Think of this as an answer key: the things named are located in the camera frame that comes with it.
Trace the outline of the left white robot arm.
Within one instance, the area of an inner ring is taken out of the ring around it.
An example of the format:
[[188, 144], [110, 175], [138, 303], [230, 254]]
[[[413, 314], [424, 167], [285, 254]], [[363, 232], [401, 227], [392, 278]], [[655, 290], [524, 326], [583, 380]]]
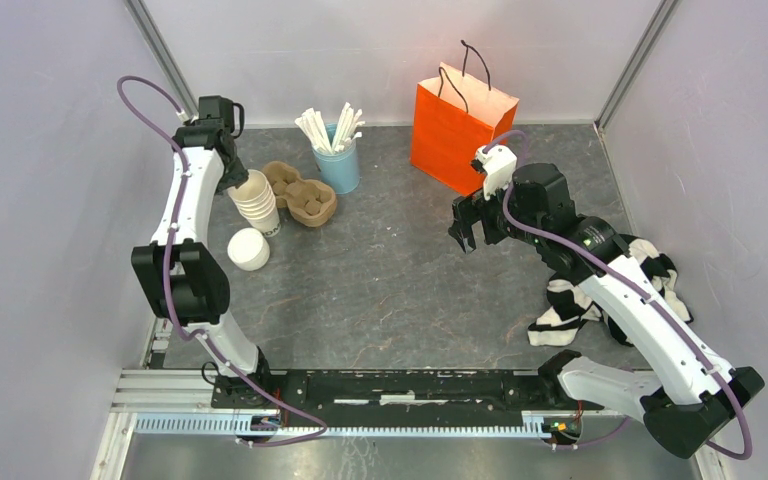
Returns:
[[219, 95], [199, 99], [196, 118], [169, 139], [166, 207], [150, 242], [132, 250], [131, 265], [155, 316], [183, 340], [197, 340], [238, 397], [257, 408], [272, 399], [274, 381], [262, 351], [233, 318], [228, 277], [206, 245], [215, 195], [249, 178], [235, 145], [243, 125], [241, 104]]

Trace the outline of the brown cardboard cup carrier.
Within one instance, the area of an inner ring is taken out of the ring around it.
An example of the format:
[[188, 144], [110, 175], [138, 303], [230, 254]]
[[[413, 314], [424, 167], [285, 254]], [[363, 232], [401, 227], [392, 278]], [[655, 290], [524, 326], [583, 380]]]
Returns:
[[306, 227], [321, 227], [336, 212], [335, 191], [318, 180], [298, 180], [289, 184], [284, 198], [291, 217]]

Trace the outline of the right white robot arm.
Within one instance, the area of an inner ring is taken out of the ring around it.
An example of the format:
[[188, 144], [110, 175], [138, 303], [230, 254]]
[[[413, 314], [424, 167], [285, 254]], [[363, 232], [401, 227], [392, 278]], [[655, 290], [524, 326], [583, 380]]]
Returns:
[[622, 236], [605, 220], [576, 211], [555, 165], [494, 169], [474, 162], [473, 168], [483, 186], [453, 204], [450, 234], [461, 248], [475, 248], [475, 223], [489, 244], [507, 238], [530, 244], [617, 324], [650, 365], [646, 373], [625, 371], [565, 350], [542, 365], [540, 400], [551, 408], [575, 399], [615, 410], [685, 459], [712, 446], [715, 435], [736, 421], [743, 437], [739, 458], [749, 458], [753, 443], [744, 409], [764, 388], [760, 374], [733, 366], [679, 319]]

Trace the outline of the orange paper bag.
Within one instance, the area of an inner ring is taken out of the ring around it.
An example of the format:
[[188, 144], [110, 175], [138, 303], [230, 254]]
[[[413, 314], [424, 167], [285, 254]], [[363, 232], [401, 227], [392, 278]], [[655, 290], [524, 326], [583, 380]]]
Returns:
[[486, 63], [483, 80], [441, 62], [416, 89], [410, 163], [460, 195], [479, 189], [483, 177], [471, 162], [477, 149], [510, 130], [519, 99], [492, 85]]

